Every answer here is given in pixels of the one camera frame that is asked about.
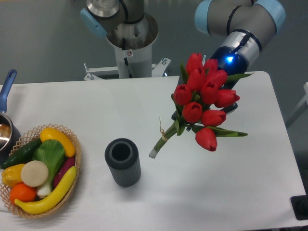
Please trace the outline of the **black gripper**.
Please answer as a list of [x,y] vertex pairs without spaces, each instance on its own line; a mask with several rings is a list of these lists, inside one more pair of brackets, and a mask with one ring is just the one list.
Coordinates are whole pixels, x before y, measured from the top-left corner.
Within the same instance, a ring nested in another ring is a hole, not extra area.
[[[220,90],[231,90],[235,84],[237,83],[239,75],[231,75],[227,77],[227,81],[219,88]],[[187,72],[181,73],[178,81],[178,85],[186,84],[189,79],[189,75]],[[200,94],[197,92],[192,93],[192,102],[197,102],[200,103],[201,106],[203,107],[203,111],[205,109],[209,109],[210,105],[209,104],[204,104],[204,102],[200,99]],[[173,113],[171,116],[172,120],[176,120],[178,117],[181,116],[182,114],[182,109],[183,106],[179,106],[175,103],[176,106],[176,111]],[[237,103],[233,103],[227,107],[221,108],[220,110],[225,112],[227,115],[232,113],[235,109],[237,109],[238,105]]]

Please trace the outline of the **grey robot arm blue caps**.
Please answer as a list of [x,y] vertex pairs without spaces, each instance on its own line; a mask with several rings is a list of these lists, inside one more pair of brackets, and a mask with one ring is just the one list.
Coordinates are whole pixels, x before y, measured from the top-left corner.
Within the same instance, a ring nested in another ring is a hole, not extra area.
[[231,76],[247,71],[285,19],[277,0],[204,0],[194,24],[200,32],[226,37],[211,57]]

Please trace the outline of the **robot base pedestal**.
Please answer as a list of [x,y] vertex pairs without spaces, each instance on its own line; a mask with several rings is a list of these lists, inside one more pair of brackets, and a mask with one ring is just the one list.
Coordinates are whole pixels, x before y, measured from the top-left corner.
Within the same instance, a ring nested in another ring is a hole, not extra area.
[[80,16],[93,34],[113,46],[120,78],[152,76],[158,24],[145,12],[144,1],[88,0]]

